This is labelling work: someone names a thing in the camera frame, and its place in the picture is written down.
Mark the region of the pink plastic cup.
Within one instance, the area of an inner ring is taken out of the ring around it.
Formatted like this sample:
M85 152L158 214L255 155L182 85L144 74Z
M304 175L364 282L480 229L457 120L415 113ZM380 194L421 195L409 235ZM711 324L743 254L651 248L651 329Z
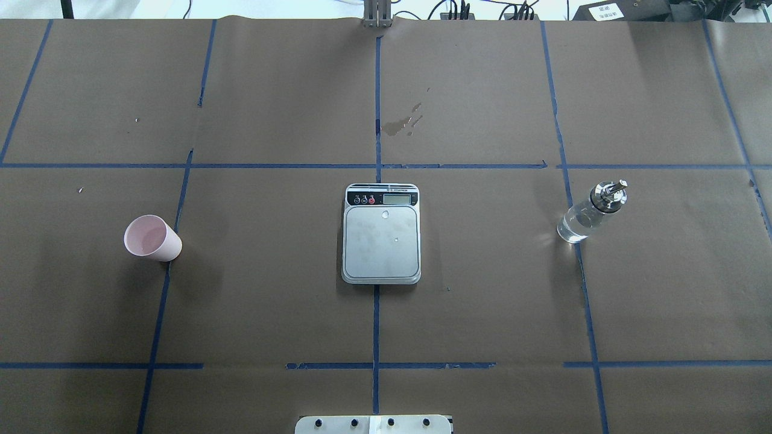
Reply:
M141 215L132 220L123 241L128 253L160 263L176 259L183 248L179 235L157 215Z

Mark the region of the white mounting plate with bolts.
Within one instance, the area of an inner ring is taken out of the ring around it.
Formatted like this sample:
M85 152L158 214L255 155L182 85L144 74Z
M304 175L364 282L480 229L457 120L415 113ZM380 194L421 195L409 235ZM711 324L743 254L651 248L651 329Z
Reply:
M295 433L453 433L452 417L417 415L317 415L301 417Z

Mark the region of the aluminium frame post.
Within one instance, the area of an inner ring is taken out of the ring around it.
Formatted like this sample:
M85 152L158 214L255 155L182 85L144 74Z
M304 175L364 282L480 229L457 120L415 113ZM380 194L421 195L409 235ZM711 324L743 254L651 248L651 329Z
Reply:
M389 28L393 25L391 0L364 0L363 19L364 28Z

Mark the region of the digital kitchen scale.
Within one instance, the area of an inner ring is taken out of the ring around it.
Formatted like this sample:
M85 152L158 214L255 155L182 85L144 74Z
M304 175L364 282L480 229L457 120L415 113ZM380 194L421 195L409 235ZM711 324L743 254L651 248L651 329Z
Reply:
M355 183L344 193L340 275L346 283L413 285L422 277L420 191Z

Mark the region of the glass sauce dispenser bottle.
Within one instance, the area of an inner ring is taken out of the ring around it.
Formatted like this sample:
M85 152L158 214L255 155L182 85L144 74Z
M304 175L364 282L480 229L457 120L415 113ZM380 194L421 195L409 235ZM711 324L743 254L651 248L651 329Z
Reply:
M628 182L602 181L581 203L571 206L557 223L557 234L569 244L579 244L615 215L628 200Z

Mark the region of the black power strip box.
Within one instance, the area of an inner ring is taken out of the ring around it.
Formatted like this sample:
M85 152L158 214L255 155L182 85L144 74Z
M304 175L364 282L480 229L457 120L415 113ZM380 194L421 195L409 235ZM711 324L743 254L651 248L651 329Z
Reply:
M670 1L601 1L579 6L571 21L689 22L700 19L698 12Z

